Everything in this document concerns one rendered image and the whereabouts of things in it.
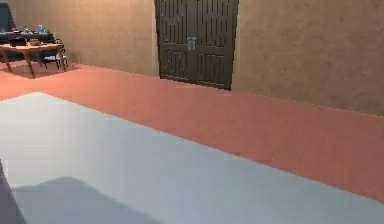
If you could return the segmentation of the dark kitchen counter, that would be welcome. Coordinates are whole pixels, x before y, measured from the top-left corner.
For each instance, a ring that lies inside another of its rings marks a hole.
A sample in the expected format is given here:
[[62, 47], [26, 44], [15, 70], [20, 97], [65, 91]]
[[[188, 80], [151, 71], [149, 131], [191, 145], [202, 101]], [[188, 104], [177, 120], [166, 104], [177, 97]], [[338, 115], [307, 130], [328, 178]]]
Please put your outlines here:
[[[27, 41], [30, 39], [38, 39], [45, 43], [54, 43], [55, 38], [52, 34], [25, 34], [25, 33], [0, 33], [0, 45], [8, 44], [10, 39], [24, 38]], [[24, 55], [20, 52], [7, 51], [7, 57], [10, 61], [24, 60]]]

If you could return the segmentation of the dark brown double door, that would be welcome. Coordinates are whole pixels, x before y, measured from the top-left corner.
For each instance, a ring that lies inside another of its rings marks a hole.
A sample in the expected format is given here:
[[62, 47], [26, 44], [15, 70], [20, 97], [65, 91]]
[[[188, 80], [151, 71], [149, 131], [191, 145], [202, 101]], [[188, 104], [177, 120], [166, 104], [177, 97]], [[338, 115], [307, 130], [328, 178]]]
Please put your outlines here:
[[[154, 0], [159, 76], [229, 90], [239, 0]], [[196, 37], [188, 50], [187, 37]]]

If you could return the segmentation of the dark chair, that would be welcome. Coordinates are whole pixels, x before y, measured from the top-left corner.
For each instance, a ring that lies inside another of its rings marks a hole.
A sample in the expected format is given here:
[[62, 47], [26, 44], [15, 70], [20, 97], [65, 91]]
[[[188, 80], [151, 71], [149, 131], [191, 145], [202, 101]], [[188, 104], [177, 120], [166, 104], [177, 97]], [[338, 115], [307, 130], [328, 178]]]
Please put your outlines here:
[[47, 66], [48, 63], [55, 63], [57, 69], [60, 69], [61, 61], [64, 61], [64, 64], [68, 65], [68, 60], [65, 55], [66, 49], [65, 49], [64, 42], [61, 39], [55, 39], [54, 43], [59, 44], [60, 49], [57, 50], [55, 55], [44, 56], [42, 59], [42, 63], [45, 66], [45, 68], [48, 68]]

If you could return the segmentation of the brown wooden table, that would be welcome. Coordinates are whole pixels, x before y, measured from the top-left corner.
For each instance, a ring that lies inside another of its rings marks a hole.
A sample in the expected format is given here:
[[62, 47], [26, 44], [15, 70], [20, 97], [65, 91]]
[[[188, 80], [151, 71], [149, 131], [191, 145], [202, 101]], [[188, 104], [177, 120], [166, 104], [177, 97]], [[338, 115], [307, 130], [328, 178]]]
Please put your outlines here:
[[3, 44], [3, 45], [0, 45], [0, 55], [2, 56], [3, 60], [5, 61], [8, 70], [12, 71], [12, 68], [11, 68], [11, 65], [10, 65], [10, 62], [9, 62], [9, 59], [7, 56], [7, 51], [22, 53], [24, 55], [26, 62], [27, 62], [27, 65], [28, 65], [28, 68], [30, 70], [32, 77], [36, 78], [35, 72], [33, 70], [32, 64], [31, 64], [29, 54], [31, 52], [36, 52], [37, 54], [39, 54], [41, 51], [44, 51], [44, 50], [57, 50], [58, 54], [59, 54], [60, 64], [63, 66], [63, 70], [66, 71], [66, 65], [64, 62], [64, 56], [63, 56], [63, 52], [62, 52], [61, 47], [62, 47], [62, 44], [45, 44], [45, 45], [37, 45], [37, 46], [30, 46], [30, 45], [11, 46], [10, 44]]

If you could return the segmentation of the black pan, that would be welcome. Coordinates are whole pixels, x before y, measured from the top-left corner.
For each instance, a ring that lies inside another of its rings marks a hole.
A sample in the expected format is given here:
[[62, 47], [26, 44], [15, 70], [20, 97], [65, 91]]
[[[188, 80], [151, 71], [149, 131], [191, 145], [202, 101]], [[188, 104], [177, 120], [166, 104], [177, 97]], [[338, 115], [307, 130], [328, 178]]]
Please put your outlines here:
[[9, 44], [12, 46], [12, 47], [16, 47], [16, 46], [26, 46], [27, 45], [27, 41], [25, 38], [23, 37], [16, 37], [16, 38], [10, 38], [9, 39]]

